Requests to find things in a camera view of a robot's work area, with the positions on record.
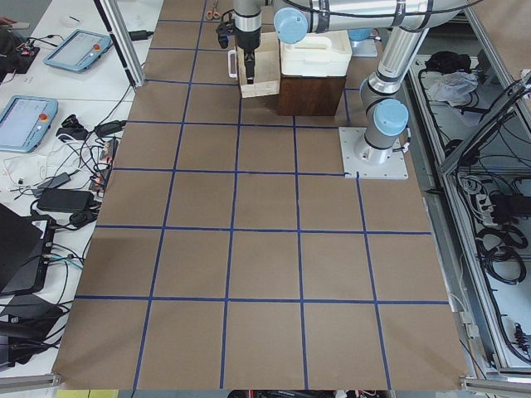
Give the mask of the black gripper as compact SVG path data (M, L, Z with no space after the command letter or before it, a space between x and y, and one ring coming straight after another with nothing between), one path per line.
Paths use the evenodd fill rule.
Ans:
M216 29L217 40L222 49L227 49L229 37L236 38L236 45L244 51L246 83L255 79L255 52L261 42L261 13L241 15L235 11L224 12Z

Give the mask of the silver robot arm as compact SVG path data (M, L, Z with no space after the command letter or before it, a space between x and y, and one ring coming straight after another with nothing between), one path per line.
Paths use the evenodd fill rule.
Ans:
M226 12L227 21L217 27L220 47L229 37L243 50L246 79L255 79L255 50L261 43L261 9L275 9L274 26L280 41L295 44L307 34L362 28L391 28L378 68L362 88L367 109L376 100L394 96L424 41L428 30L448 22L461 10L472 7L467 1L235 1Z

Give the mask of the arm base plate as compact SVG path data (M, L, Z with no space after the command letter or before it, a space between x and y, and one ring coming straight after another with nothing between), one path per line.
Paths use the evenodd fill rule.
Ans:
M343 174L346 178L407 180L407 165L399 138L387 149L375 149L365 140L366 128L339 128Z

